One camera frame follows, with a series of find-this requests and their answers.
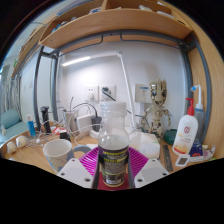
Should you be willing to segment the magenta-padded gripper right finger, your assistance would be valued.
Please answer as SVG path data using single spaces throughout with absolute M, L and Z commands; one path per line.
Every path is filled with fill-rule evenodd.
M 169 172 L 156 159 L 148 159 L 134 148 L 129 148 L 128 181 L 129 188 L 141 188 L 169 175 Z

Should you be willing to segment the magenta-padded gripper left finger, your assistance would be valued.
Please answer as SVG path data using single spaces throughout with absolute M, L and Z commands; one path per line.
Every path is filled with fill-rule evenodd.
M 70 159 L 58 176 L 81 187 L 96 189 L 99 182 L 98 148 L 91 149 L 79 159 Z

